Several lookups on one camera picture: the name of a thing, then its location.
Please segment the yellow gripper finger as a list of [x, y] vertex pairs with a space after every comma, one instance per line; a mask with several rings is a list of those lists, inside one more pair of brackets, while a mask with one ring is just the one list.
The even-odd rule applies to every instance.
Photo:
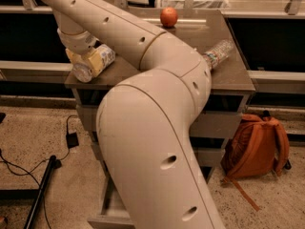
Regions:
[[104, 63], [98, 49], [91, 49], [89, 52], [83, 55], [83, 59], [89, 65], [92, 71], [92, 75], [97, 77], [104, 68]]
[[65, 52], [72, 65], [75, 67], [79, 63], [79, 55], [69, 49], [65, 49]]

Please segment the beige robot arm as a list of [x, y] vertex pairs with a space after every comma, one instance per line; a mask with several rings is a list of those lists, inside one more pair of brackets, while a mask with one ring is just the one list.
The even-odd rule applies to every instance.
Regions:
[[225, 229], [189, 129], [211, 92], [194, 48], [103, 0], [42, 0], [114, 49], [139, 73], [103, 98], [96, 131], [135, 229]]

